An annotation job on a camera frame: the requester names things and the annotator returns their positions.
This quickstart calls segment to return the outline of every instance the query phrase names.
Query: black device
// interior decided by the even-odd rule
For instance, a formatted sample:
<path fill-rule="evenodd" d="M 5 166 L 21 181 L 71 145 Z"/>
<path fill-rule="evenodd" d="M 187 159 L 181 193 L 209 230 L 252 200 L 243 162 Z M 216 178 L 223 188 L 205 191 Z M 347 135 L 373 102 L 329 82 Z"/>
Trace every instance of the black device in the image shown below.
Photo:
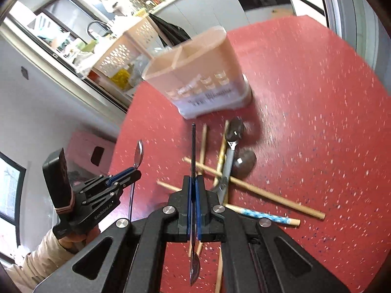
<path fill-rule="evenodd" d="M 194 177 L 192 159 L 192 177 L 183 177 L 182 190 L 170 195 L 167 206 L 141 220 L 118 219 L 34 293 L 157 293 L 166 244 L 187 242 L 194 219 L 193 235 L 201 242 L 221 242 L 228 293 L 349 292 L 272 221 L 244 217 L 220 205 L 217 195 L 205 190 L 203 176 Z M 69 191 L 65 173 L 63 151 L 52 153 L 44 164 L 44 174 L 60 210 L 68 209 L 72 199 L 65 193 L 65 201 L 60 202 L 64 197 L 60 189 Z M 93 228 L 119 204 L 122 188 L 139 178 L 140 173 L 130 168 L 125 174 L 97 177 L 74 188 L 73 209 L 60 214 L 61 223 L 53 228 L 56 236 Z"/>

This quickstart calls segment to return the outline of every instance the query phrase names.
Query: triangular cutout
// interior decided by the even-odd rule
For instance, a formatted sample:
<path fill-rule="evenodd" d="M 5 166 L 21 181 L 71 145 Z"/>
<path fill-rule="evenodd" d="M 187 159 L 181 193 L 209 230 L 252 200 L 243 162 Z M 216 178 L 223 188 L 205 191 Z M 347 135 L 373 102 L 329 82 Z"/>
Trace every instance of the triangular cutout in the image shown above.
<path fill-rule="evenodd" d="M 95 280 L 112 243 L 112 238 L 104 238 L 97 246 L 75 263 L 72 270 L 90 280 Z"/>
<path fill-rule="evenodd" d="M 281 237 L 275 237 L 274 242 L 286 269 L 294 276 L 300 277 L 311 271 L 311 265 Z"/>

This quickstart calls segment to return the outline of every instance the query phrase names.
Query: person's arm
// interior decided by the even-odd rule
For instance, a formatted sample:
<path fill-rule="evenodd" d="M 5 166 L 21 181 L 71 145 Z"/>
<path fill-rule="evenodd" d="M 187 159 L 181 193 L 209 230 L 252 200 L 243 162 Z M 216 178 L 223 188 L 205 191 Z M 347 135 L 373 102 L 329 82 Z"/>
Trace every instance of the person's arm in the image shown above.
<path fill-rule="evenodd" d="M 20 266 L 14 264 L 6 271 L 15 284 L 33 290 L 40 282 L 74 256 L 71 253 L 77 252 L 77 250 L 73 251 L 74 242 L 85 240 L 86 243 L 89 243 L 99 233 L 100 230 L 96 226 L 87 236 L 73 235 L 57 240 L 52 230 L 50 230 L 42 239 L 37 250 L 27 254 Z"/>

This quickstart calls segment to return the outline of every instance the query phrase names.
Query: black garbage bag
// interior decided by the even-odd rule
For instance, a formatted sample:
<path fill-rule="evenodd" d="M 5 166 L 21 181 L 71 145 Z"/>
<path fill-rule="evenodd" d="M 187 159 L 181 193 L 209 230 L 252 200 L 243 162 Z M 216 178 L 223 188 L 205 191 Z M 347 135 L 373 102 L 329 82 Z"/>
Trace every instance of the black garbage bag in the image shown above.
<path fill-rule="evenodd" d="M 152 21 L 155 22 L 163 34 L 167 36 L 173 46 L 191 39 L 189 34 L 187 34 L 183 28 L 171 23 L 167 23 L 165 20 L 162 20 L 160 17 L 157 17 L 153 14 L 149 14 L 149 17 L 152 19 Z M 166 42 L 164 42 L 162 38 L 160 38 L 160 40 L 164 46 L 167 46 Z"/>

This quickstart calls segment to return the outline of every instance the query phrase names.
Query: perforated basket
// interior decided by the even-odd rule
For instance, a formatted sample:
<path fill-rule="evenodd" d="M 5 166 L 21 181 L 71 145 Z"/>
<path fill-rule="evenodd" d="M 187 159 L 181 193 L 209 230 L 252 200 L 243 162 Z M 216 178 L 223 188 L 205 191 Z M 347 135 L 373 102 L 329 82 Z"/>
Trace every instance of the perforated basket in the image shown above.
<path fill-rule="evenodd" d="M 161 48 L 162 44 L 158 33 L 146 16 L 117 38 L 105 54 L 99 58 L 94 68 L 111 78 L 140 54 L 152 58 L 156 47 Z"/>

